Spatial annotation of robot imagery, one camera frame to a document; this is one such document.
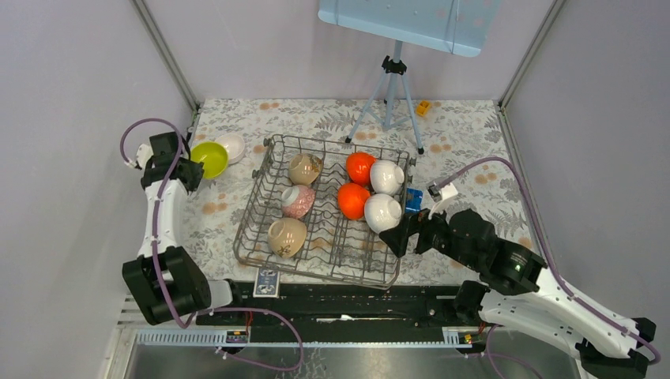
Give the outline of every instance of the yellow small object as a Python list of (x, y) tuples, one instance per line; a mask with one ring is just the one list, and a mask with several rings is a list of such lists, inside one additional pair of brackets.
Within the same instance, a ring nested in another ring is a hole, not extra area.
[(416, 106), (416, 114), (421, 117), (425, 117), (428, 110), (431, 109), (431, 102), (426, 100), (421, 100), (421, 103)]
[(197, 145), (190, 151), (190, 160), (204, 163), (205, 179), (214, 179), (221, 175), (228, 167), (228, 152), (226, 148), (216, 142), (206, 141)]

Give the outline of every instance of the bowl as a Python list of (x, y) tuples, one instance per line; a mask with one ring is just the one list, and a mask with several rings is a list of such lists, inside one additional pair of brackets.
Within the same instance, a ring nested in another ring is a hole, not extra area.
[(190, 160), (204, 163), (203, 178), (214, 179), (228, 167), (228, 152), (216, 142), (205, 141), (191, 149)]
[(216, 139), (216, 143), (223, 146), (228, 152), (228, 164), (238, 163), (247, 152), (247, 144), (244, 143), (244, 138), (239, 134), (224, 134)]
[(389, 160), (378, 160), (370, 169), (370, 182), (376, 193), (395, 195), (405, 182), (405, 173)]
[(376, 158), (366, 152), (354, 152), (347, 157), (347, 174), (352, 182), (361, 185), (370, 185), (370, 168)]
[(402, 207), (385, 193), (376, 193), (365, 202), (365, 221), (374, 233), (381, 233), (398, 226)]
[(337, 204), (350, 220), (357, 220), (365, 214), (365, 201), (370, 192), (355, 183), (347, 183), (337, 191)]
[(288, 217), (299, 219), (309, 212), (314, 204), (314, 190), (298, 184), (281, 193), (281, 211)]
[(282, 258), (293, 257), (300, 251), (307, 238), (307, 226), (302, 221), (284, 217), (270, 225), (268, 245)]
[(288, 178), (293, 184), (309, 186), (321, 174), (323, 161), (313, 154), (297, 154), (288, 163)]

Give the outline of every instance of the beige bowl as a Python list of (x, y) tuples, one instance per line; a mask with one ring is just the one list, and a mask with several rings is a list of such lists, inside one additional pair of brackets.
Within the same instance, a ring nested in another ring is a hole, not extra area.
[(276, 255), (290, 258), (300, 251), (307, 238), (307, 226), (302, 221), (284, 217), (270, 225), (268, 244)]
[(323, 161), (313, 154), (298, 154), (288, 163), (288, 178), (293, 184), (309, 186), (321, 174)]

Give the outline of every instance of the tripod leg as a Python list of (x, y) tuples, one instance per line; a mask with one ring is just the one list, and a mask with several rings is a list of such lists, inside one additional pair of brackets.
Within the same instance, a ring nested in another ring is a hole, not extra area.
[(409, 108), (409, 117), (412, 119), (412, 126), (414, 127), (414, 138), (416, 138), (416, 147), (419, 148), (419, 154), (423, 154), (423, 143), (421, 142), (419, 127), (416, 126), (416, 116), (414, 115), (414, 105), (412, 105), (412, 95), (409, 94), (409, 84), (407, 84), (407, 75), (402, 75), (402, 87), (405, 90), (405, 98), (407, 99), (407, 107)]
[(363, 117), (365, 117), (365, 114), (367, 113), (367, 110), (370, 109), (370, 104), (372, 104), (372, 100), (377, 97), (377, 94), (379, 93), (379, 90), (382, 89), (382, 84), (384, 84), (384, 79), (386, 79), (386, 71), (382, 71), (382, 75), (379, 77), (379, 81), (377, 82), (377, 87), (375, 87), (375, 90), (372, 92), (372, 96), (370, 96), (370, 99), (367, 100), (367, 103), (363, 106), (363, 110), (360, 112), (360, 116), (358, 116), (358, 119), (356, 120), (356, 123), (354, 124), (354, 127), (349, 133), (348, 137), (344, 142), (349, 143), (352, 141), (352, 138), (354, 137), (354, 133), (360, 126), (360, 122), (363, 121)]
[(386, 118), (382, 129), (387, 131), (391, 127), (391, 114), (393, 113), (393, 101), (395, 100), (397, 87), (397, 73), (392, 73), (389, 79), (389, 89), (386, 90)]

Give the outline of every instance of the tripod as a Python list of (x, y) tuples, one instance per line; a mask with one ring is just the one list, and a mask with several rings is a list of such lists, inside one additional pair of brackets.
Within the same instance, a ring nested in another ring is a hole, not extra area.
[[(382, 124), (382, 130), (387, 131), (394, 126), (398, 126), (408, 120), (412, 120), (412, 126), (414, 127), (414, 137), (416, 138), (416, 147), (418, 148), (419, 154), (423, 154), (423, 144), (421, 143), (421, 136), (419, 135), (419, 128), (416, 126), (416, 116), (414, 115), (414, 106), (412, 105), (412, 96), (409, 94), (409, 84), (407, 84), (407, 77), (405, 76), (405, 71), (407, 71), (407, 66), (400, 60), (400, 53), (402, 51), (402, 41), (396, 40), (396, 46), (395, 49), (393, 50), (393, 60), (390, 59), (390, 57), (387, 55), (386, 58), (384, 58), (384, 62), (382, 63), (382, 68), (384, 71), (382, 72), (381, 77), (379, 78), (379, 81), (377, 82), (377, 86), (375, 87), (375, 90), (372, 92), (372, 96), (370, 96), (370, 99), (367, 100), (367, 103), (365, 103), (365, 106), (363, 107), (363, 110), (360, 112), (360, 116), (356, 120), (356, 123), (354, 124), (354, 127), (349, 133), (348, 137), (346, 140), (344, 140), (346, 143), (349, 143), (352, 141), (352, 138), (354, 137), (354, 133), (360, 126), (360, 123), (363, 121), (363, 117), (365, 117), (366, 113), (369, 113), (372, 117), (374, 117), (379, 123)], [(382, 88), (382, 84), (384, 84), (384, 80), (386, 79), (387, 76), (390, 75), (389, 78), (389, 87), (386, 90), (386, 98), (384, 99), (384, 103), (386, 104), (386, 118), (382, 120), (379, 116), (377, 116), (374, 112), (370, 110), (370, 105), (372, 104), (372, 100), (377, 97), (377, 94), (379, 93), (379, 90)], [(391, 123), (391, 114), (393, 113), (393, 100), (396, 95), (396, 86), (397, 86), (397, 77), (400, 75), (402, 79), (402, 87), (405, 90), (405, 100), (407, 100), (407, 106), (409, 108), (409, 117), (404, 117), (401, 118), (400, 120), (394, 122), (393, 124)]]

